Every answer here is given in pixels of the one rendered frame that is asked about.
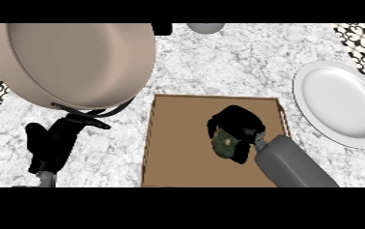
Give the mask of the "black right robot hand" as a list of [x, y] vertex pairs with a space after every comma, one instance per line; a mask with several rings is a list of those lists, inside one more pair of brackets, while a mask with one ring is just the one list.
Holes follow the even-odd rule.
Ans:
[[231, 160], [244, 164], [252, 145], [263, 143], [265, 125], [259, 116], [241, 106], [231, 105], [212, 117], [207, 129], [212, 141], [219, 129], [223, 129], [240, 140]]

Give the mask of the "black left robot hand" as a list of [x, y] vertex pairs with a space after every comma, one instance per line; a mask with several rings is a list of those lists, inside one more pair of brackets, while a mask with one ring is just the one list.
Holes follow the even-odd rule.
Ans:
[[25, 126], [27, 150], [33, 153], [28, 172], [43, 171], [56, 174], [67, 163], [77, 135], [86, 126], [111, 129], [111, 126], [95, 118], [68, 114], [59, 118], [49, 129], [39, 123]]

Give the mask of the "dark green squash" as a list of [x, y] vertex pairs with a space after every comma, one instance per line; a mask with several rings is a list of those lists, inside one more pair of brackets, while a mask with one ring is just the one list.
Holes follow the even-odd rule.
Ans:
[[219, 129], [213, 137], [213, 150], [219, 157], [232, 158], [235, 152], [235, 145], [240, 140], [223, 130]]

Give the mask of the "brown wooden tray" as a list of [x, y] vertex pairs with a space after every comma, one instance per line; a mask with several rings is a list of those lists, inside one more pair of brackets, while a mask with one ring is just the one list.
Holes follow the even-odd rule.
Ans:
[[145, 140], [144, 186], [274, 186], [252, 159], [238, 164], [213, 150], [207, 122], [234, 104], [260, 117], [266, 140], [290, 133], [277, 98], [158, 95]]

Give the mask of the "white plate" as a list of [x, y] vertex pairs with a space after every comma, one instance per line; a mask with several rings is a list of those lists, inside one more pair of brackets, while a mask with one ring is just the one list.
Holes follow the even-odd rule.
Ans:
[[345, 64], [312, 62], [294, 76], [293, 93], [318, 131], [345, 146], [365, 149], [365, 75]]

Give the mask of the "black and white patterned cloth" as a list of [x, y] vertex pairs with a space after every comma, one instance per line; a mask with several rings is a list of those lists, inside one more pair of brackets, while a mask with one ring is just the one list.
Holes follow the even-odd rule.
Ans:
[[9, 92], [11, 92], [11, 89], [8, 85], [5, 84], [5, 82], [0, 80], [0, 104], [3, 103], [3, 98], [9, 94]]

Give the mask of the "beige pan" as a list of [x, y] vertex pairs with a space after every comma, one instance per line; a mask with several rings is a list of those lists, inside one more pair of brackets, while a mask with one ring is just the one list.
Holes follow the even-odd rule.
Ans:
[[0, 80], [46, 108], [92, 118], [116, 115], [154, 63], [148, 23], [0, 23]]

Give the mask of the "grey round object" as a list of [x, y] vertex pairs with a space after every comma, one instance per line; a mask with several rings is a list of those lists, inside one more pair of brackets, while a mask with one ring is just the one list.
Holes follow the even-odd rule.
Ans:
[[198, 34], [216, 34], [223, 29], [223, 23], [188, 23], [188, 28]]

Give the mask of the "black block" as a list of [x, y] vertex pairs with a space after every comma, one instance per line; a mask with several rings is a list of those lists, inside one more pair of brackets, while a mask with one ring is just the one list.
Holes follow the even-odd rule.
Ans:
[[170, 36], [173, 34], [172, 23], [153, 23], [151, 26], [155, 36]]

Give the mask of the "black and white patterned mat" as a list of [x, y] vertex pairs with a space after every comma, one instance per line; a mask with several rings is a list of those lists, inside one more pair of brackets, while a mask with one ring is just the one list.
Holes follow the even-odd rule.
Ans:
[[333, 27], [355, 67], [365, 73], [365, 23], [336, 23]]

